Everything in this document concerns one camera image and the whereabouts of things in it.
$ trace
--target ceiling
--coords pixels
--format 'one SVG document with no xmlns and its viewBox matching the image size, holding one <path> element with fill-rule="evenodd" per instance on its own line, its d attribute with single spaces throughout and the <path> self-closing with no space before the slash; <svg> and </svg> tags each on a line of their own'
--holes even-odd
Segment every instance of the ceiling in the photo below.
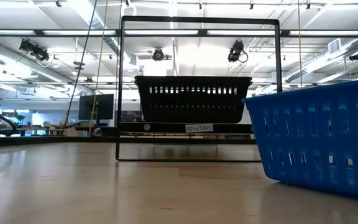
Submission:
<svg viewBox="0 0 358 224">
<path fill-rule="evenodd" d="M 306 0 L 301 1 L 300 23 L 298 21 L 298 1 L 294 0 L 143 0 L 129 1 L 98 1 L 96 14 L 104 21 L 106 28 L 119 29 L 120 15 L 137 16 L 191 16 L 191 17 L 233 17 L 278 19 L 281 29 L 318 29 L 318 30 L 358 30 L 358 0 L 310 0 L 311 7 L 307 9 Z M 88 0 L 60 1 L 62 7 L 57 7 L 55 1 L 49 0 L 0 0 L 0 29 L 88 29 L 86 15 L 92 13 L 92 4 Z M 128 22 L 126 29 L 271 29 L 270 26 L 233 25 L 233 24 L 190 24 L 176 23 L 171 27 L 169 23 L 161 22 Z M 23 56 L 19 50 L 23 37 L 0 37 L 0 46 L 4 49 Z M 104 82 L 114 78 L 117 71 L 117 57 L 115 52 L 99 37 L 90 37 L 88 41 L 81 37 L 26 37 L 31 42 L 48 48 L 51 58 L 56 60 L 41 63 L 46 69 L 53 71 L 68 80 L 76 80 L 73 75 L 76 65 L 80 61 L 85 48 L 83 66 L 80 73 L 80 82 L 86 77 L 98 74 L 106 77 Z M 307 60 L 328 49 L 328 44 L 336 38 L 282 38 L 282 71 L 300 68 L 300 62 Z M 249 60 L 247 63 L 229 63 L 227 55 L 235 40 L 242 40 Z M 275 42 L 273 38 L 235 38 L 235 37 L 128 37 L 124 51 L 137 56 L 136 63 L 124 64 L 124 75 L 134 76 L 139 72 L 152 74 L 161 72 L 164 75 L 174 75 L 172 59 L 154 62 L 151 54 L 155 48 L 162 48 L 164 54 L 174 55 L 178 75 L 204 76 L 248 76 L 255 82 L 275 82 Z M 35 58 L 24 55 L 25 58 L 36 64 Z M 358 62 L 349 62 L 355 66 Z M 332 64 L 319 68 L 314 73 L 323 73 L 324 77 L 345 70 L 344 60 L 332 61 Z M 100 88 L 112 89 L 109 85 Z M 86 88 L 94 90 L 95 86 Z M 126 85 L 126 89 L 135 89 L 135 85 Z"/>
</svg>

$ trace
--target desk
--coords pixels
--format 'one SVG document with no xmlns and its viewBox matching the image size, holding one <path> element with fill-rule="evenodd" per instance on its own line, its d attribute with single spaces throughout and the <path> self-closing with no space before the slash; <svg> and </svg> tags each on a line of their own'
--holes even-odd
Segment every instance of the desk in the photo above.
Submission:
<svg viewBox="0 0 358 224">
<path fill-rule="evenodd" d="M 62 135 L 63 129 L 50 129 L 50 128 L 17 128 L 16 131 L 20 131 L 20 136 L 25 136 L 26 131 L 34 131 L 34 134 L 37 135 L 38 131 L 45 131 L 45 135 Z"/>
</svg>

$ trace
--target floor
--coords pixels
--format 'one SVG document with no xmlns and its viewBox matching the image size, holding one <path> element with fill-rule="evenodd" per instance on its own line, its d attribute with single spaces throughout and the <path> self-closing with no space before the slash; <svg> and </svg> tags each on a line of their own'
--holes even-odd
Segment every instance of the floor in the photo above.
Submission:
<svg viewBox="0 0 358 224">
<path fill-rule="evenodd" d="M 116 162 L 113 144 L 71 142 L 0 148 L 0 223 L 358 223 L 358 200 L 276 183 L 260 163 Z"/>
</svg>

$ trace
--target white ceiling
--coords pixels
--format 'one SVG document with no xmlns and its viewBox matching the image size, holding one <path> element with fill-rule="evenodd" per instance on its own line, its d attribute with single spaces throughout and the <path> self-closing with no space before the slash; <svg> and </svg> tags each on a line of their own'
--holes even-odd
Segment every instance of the white ceiling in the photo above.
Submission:
<svg viewBox="0 0 358 224">
<path fill-rule="evenodd" d="M 234 18 L 272 18 L 279 19 L 282 29 L 298 29 L 297 1 L 294 0 L 254 0 L 253 10 L 249 9 L 249 1 L 235 0 L 202 0 L 203 9 L 199 9 L 199 0 L 153 0 L 135 1 L 132 5 L 136 8 L 138 16 L 170 16 L 172 6 L 170 1 L 177 2 L 174 14 L 176 16 L 205 16 L 205 17 L 234 17 Z M 106 26 L 109 29 L 118 29 L 120 16 L 120 1 L 107 1 Z M 358 30 L 358 0 L 311 0 L 313 7 L 306 9 L 305 5 L 300 10 L 301 29 L 355 29 Z M 66 1 L 62 1 L 63 7 L 54 5 L 55 1 L 49 0 L 0 0 L 0 29 L 87 29 L 88 24 Z M 98 1 L 97 13 L 104 18 L 106 1 Z M 342 6 L 327 6 L 328 4 L 342 4 Z M 132 15 L 133 8 L 128 8 L 125 15 Z M 232 24 L 205 24 L 209 29 L 261 29 L 262 26 L 232 25 Z M 127 29 L 169 29 L 169 23 L 129 22 Z M 175 24 L 177 29 L 200 29 L 201 24 Z M 56 55 L 62 62 L 58 68 L 49 69 L 64 76 L 74 79 L 71 73 L 74 71 L 73 61 L 80 61 L 85 38 L 78 39 L 76 52 L 75 38 L 30 38 L 32 42 L 48 48 L 51 55 Z M 0 45 L 14 52 L 22 54 L 19 45 L 20 37 L 0 37 Z M 177 64 L 179 75 L 226 75 L 237 63 L 229 63 L 227 55 L 229 48 L 237 38 L 216 37 L 179 37 L 175 38 L 178 46 Z M 252 38 L 243 38 L 244 45 L 252 41 Z M 327 44 L 333 39 L 302 39 L 301 59 L 307 60 L 327 49 Z M 283 71 L 289 71 L 299 67 L 298 39 L 282 39 L 282 63 Z M 101 50 L 100 38 L 89 38 L 86 46 L 85 66 L 81 72 L 83 76 L 92 77 L 98 72 L 98 58 L 102 54 L 100 75 L 115 75 L 116 57 L 113 51 L 104 44 Z M 170 37 L 131 37 L 125 42 L 125 51 L 142 55 L 147 58 L 149 51 L 156 47 L 163 48 L 164 53 L 172 55 L 173 46 Z M 275 70 L 274 42 L 269 38 L 256 38 L 247 49 L 249 61 L 241 69 L 241 72 L 233 73 L 235 76 L 271 77 Z M 148 64 L 148 60 L 140 60 L 139 65 Z M 172 73 L 172 61 L 164 63 L 167 73 Z"/>
</svg>

